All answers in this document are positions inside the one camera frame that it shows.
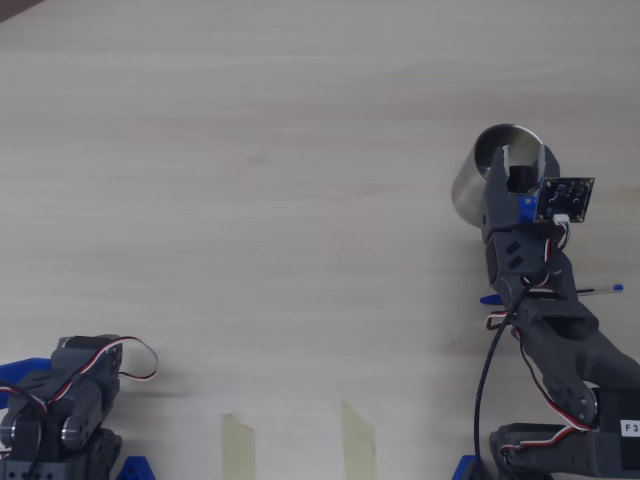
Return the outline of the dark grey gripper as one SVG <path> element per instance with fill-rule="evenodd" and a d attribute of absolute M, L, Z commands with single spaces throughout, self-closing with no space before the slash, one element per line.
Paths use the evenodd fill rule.
<path fill-rule="evenodd" d="M 53 386 L 49 396 L 64 396 L 85 380 L 96 383 L 102 396 L 116 396 L 120 392 L 122 344 L 117 335 L 61 337 L 51 355 Z"/>
<path fill-rule="evenodd" d="M 574 298 L 572 265 L 564 253 L 570 238 L 570 220 L 555 214 L 536 222 L 537 201 L 509 188 L 511 150 L 495 150 L 486 180 L 481 233 L 485 244 L 490 286 L 503 301 L 520 296 L 537 298 L 548 290 L 552 299 Z M 527 147 L 519 165 L 519 191 L 535 192 L 546 168 L 544 146 Z"/>

